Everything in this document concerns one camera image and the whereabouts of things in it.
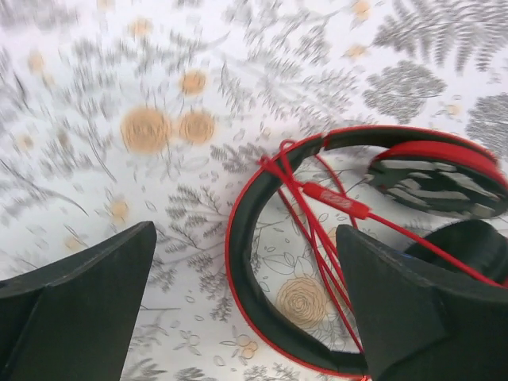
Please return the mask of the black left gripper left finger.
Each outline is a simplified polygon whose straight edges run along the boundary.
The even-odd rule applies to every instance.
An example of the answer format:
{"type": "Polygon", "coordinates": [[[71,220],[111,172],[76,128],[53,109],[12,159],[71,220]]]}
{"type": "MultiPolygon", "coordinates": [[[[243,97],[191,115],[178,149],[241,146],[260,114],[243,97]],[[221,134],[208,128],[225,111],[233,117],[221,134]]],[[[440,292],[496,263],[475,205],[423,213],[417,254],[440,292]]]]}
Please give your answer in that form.
{"type": "Polygon", "coordinates": [[[156,247],[143,221],[1,282],[1,378],[118,380],[156,247]]]}

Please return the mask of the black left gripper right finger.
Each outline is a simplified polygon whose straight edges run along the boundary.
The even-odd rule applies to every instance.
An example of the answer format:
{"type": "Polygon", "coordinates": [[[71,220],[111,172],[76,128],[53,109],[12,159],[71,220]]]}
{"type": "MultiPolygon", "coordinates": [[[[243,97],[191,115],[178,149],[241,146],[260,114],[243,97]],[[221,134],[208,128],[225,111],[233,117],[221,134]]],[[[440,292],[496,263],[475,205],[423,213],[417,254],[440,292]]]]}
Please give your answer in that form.
{"type": "Polygon", "coordinates": [[[348,295],[374,380],[505,380],[507,289],[336,230],[348,295]]]}

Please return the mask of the red and black headphones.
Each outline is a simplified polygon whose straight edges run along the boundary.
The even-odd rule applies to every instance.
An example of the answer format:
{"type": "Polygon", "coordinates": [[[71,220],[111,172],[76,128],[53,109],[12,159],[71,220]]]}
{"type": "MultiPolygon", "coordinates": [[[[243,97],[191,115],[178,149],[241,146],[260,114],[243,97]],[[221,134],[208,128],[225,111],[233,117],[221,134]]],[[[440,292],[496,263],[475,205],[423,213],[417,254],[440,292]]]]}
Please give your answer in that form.
{"type": "Polygon", "coordinates": [[[360,125],[305,140],[284,141],[238,197],[229,217],[225,265],[246,322],[273,349],[308,368],[354,380],[504,380],[507,377],[507,239],[489,220],[507,211],[507,181],[496,157],[461,137],[429,129],[360,125]],[[371,209],[330,190],[300,183],[294,171],[322,150],[382,149],[366,179],[410,208],[453,223],[413,235],[400,252],[339,225],[330,240],[307,198],[374,219],[371,209]],[[330,294],[341,293],[358,330],[357,353],[338,352],[300,329],[269,301],[250,263],[260,212],[281,186],[298,200],[303,228],[330,294]]]}

